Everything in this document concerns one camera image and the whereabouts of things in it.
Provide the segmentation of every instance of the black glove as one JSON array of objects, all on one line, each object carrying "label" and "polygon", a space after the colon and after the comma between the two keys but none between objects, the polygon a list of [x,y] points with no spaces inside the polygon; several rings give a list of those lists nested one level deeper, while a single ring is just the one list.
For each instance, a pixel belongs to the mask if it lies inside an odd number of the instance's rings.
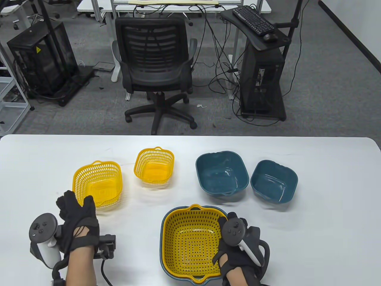
[{"label": "black glove", "polygon": [[[64,256],[71,251],[84,246],[94,246],[95,253],[98,252],[99,244],[99,223],[95,214],[95,203],[92,196],[87,196],[83,200],[81,207],[72,191],[66,191],[56,202],[61,210],[59,216],[65,221],[62,226],[61,238],[58,240],[60,250]],[[89,232],[86,236],[75,237],[74,230],[79,227],[79,233],[83,227],[87,227]]]},{"label": "black glove", "polygon": [[[230,212],[227,215],[228,219],[236,218],[237,215],[235,212]],[[244,218],[240,218],[244,224],[246,225],[246,228],[248,226],[247,221]],[[224,224],[227,222],[225,217],[220,217],[218,219],[218,223],[220,226],[220,230],[222,231],[222,228]],[[236,267],[241,267],[243,274],[245,276],[246,282],[248,283],[248,286],[256,286],[260,285],[260,280],[262,279],[264,273],[266,272],[267,269],[267,264],[268,264],[268,259],[269,259],[269,248],[266,242],[260,241],[260,245],[264,246],[265,249],[267,248],[268,251],[266,251],[265,254],[265,264],[263,267],[257,266],[249,257],[249,255],[245,252],[242,251],[239,246],[230,246],[227,245],[223,238],[221,237],[218,245],[218,253],[213,257],[213,264],[215,264],[219,259],[221,258],[222,255],[227,254],[227,262],[221,267],[221,275],[223,276],[223,285],[230,285],[227,278],[226,274],[230,271],[235,269]]]}]

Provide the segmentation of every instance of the black mesh chair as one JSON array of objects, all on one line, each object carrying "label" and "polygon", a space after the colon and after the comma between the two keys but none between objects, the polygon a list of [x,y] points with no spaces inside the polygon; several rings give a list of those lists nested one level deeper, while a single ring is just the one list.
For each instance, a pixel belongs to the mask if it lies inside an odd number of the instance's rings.
[{"label": "black mesh chair", "polygon": [[[194,118],[173,107],[179,100],[189,103],[186,93],[191,94],[191,65],[197,48],[197,40],[191,39],[188,50],[185,21],[181,18],[117,18],[117,41],[112,50],[120,62],[123,87],[129,93],[143,91],[153,104],[127,110],[126,122],[131,115],[154,112],[151,134],[156,135],[163,114],[170,114],[189,122],[196,129]],[[182,93],[165,99],[166,91]]]}]

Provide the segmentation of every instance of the computer tower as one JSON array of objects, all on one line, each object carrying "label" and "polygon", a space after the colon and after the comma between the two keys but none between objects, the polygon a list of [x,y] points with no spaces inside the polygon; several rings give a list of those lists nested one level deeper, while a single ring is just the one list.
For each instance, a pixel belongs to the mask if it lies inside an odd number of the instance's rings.
[{"label": "computer tower", "polygon": [[274,98],[280,93],[279,80],[284,63],[279,48],[257,51],[249,41],[246,42],[240,73],[240,104],[243,115],[269,115],[277,112],[274,110]]},{"label": "computer tower", "polygon": [[[62,22],[52,21],[70,76],[78,71]],[[37,94],[53,96],[68,80],[47,25],[39,21],[8,42],[28,85]]]}]

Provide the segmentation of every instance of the vr controller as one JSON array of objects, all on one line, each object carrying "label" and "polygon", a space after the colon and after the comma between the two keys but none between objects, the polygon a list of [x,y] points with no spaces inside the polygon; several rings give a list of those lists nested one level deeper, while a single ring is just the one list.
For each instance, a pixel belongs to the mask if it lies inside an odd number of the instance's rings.
[{"label": "vr controller", "polygon": [[[61,261],[61,253],[57,240],[62,237],[62,225],[58,225],[53,214],[45,213],[37,217],[29,229],[30,252],[46,267],[52,269],[53,285],[65,285],[60,278],[60,269],[67,266],[68,261]],[[102,235],[99,237],[99,251],[94,259],[112,259],[116,249],[115,235]]]},{"label": "vr controller", "polygon": [[247,228],[241,219],[235,217],[227,220],[221,233],[227,245],[239,246],[241,251],[245,251],[250,259],[262,268],[263,274],[265,273],[270,258],[270,247],[265,241],[259,239],[261,234],[259,227]]}]

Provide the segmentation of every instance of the computer mouse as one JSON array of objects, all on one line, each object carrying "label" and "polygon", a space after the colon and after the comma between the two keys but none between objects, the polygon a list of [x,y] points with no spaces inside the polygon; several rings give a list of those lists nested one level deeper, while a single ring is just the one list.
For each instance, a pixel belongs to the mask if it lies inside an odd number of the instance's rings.
[{"label": "computer mouse", "polygon": [[278,36],[276,34],[270,33],[263,36],[263,40],[265,43],[272,43],[278,40]]}]

